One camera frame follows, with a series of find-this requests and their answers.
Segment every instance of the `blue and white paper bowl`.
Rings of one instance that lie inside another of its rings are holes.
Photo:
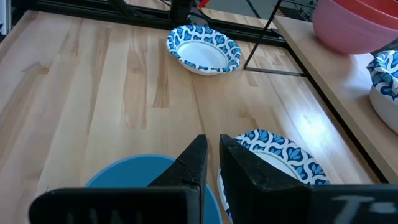
[[[167,36],[167,49],[191,72],[216,75],[239,68],[241,49],[224,34],[209,27],[185,25]]]
[[[304,184],[330,184],[322,167],[311,154],[296,145],[292,140],[261,129],[249,131],[236,136],[234,139],[262,160]],[[217,187],[221,203],[232,221],[221,170],[218,172]]]
[[[369,94],[372,106],[398,134],[398,51],[378,53],[367,69],[372,78]]]

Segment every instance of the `blue bowl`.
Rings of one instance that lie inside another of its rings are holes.
[[[121,159],[95,175],[86,187],[146,187],[171,166],[175,159],[162,155],[139,155]],[[206,184],[205,223],[222,223],[217,200]]]

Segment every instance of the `red object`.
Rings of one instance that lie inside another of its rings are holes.
[[[372,52],[398,37],[398,30],[370,22],[333,0],[319,0],[313,28],[325,46],[341,54]]]
[[[205,7],[206,4],[207,4],[208,2],[210,2],[210,0],[203,0],[203,1],[201,1],[201,2],[199,3],[199,5],[198,5],[197,8],[198,8],[198,9],[201,9],[201,8]]]
[[[375,24],[398,30],[396,0],[334,0],[334,2]]]

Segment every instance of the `wooden shelf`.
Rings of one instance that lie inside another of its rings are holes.
[[[373,56],[328,50],[315,37],[312,23],[280,16],[273,22],[381,172],[398,183],[398,135],[369,100],[372,82],[366,66]]]

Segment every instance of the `wooden table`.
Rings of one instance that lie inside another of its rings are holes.
[[[310,152],[332,183],[378,181],[306,78],[195,75],[167,52],[167,34],[24,15],[0,45],[0,223],[23,223],[36,195],[84,186],[127,156],[177,157],[198,134],[208,137],[207,181],[221,209],[221,133],[267,129]],[[251,44],[238,44],[244,63]],[[280,48],[257,51],[263,65],[297,66]]]
[[[398,135],[369,100],[371,54],[340,55],[322,46],[312,24],[275,17],[275,25],[389,182],[398,183]]]

